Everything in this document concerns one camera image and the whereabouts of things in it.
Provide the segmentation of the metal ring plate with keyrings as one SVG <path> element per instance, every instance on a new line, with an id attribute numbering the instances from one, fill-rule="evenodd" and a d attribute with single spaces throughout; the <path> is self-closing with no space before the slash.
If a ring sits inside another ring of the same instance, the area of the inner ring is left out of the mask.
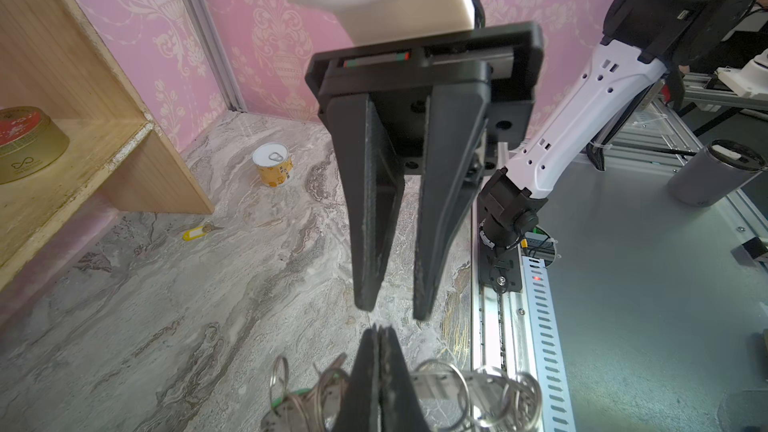
<path id="1" fill-rule="evenodd" d="M 269 410 L 261 431 L 329 431 L 350 394 L 350 377 L 343 369 L 342 353 L 310 388 L 290 392 L 288 361 L 280 355 L 269 379 Z M 527 372 L 509 375 L 483 365 L 460 370 L 429 359 L 410 372 L 417 404 L 430 431 L 537 431 L 543 415 L 539 382 Z"/>

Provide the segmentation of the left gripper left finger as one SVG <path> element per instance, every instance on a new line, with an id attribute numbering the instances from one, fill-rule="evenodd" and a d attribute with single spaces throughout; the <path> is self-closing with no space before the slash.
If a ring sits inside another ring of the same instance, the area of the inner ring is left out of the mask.
<path id="1" fill-rule="evenodd" d="M 348 387 L 333 432 L 372 432 L 379 428 L 380 343 L 378 328 L 362 334 Z"/>

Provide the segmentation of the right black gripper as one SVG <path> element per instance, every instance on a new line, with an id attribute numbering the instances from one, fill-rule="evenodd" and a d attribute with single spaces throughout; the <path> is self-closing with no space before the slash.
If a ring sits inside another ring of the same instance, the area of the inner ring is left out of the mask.
<path id="1" fill-rule="evenodd" d="M 408 175 L 422 171 L 413 317 L 431 317 L 449 249 L 479 190 L 486 124 L 490 144 L 521 144 L 543 58 L 543 32 L 535 22 L 311 58 L 305 82 L 320 107 L 328 105 L 324 124 L 347 204 L 357 308 L 371 312 L 376 306 L 404 193 L 404 165 Z"/>

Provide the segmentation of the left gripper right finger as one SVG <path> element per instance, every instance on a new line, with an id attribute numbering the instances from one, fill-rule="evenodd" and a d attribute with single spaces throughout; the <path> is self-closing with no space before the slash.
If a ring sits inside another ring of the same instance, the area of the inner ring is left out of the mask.
<path id="1" fill-rule="evenodd" d="M 379 330 L 379 404 L 381 430 L 387 432 L 428 431 L 410 372 L 395 330 Z"/>

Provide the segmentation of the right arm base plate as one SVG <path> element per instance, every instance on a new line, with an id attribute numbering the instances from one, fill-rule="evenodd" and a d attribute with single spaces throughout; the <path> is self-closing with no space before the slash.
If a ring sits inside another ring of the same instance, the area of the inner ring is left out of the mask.
<path id="1" fill-rule="evenodd" d="M 478 280 L 498 294 L 521 292 L 519 236 L 488 216 L 478 226 Z"/>

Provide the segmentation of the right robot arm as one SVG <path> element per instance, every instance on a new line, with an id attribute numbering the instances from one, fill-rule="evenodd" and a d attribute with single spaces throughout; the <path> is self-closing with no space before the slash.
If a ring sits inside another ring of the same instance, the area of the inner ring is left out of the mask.
<path id="1" fill-rule="evenodd" d="M 354 302 L 374 309 L 405 178 L 421 178 L 413 315 L 433 311 L 448 250 L 472 203 L 496 253 L 538 221 L 571 160 L 638 94 L 698 58 L 751 0 L 614 0 L 584 72 L 528 142 L 497 171 L 487 152 L 528 113 L 543 62 L 533 23 L 489 27 L 480 5 L 469 31 L 318 53 L 305 80 L 332 138 L 345 194 Z"/>

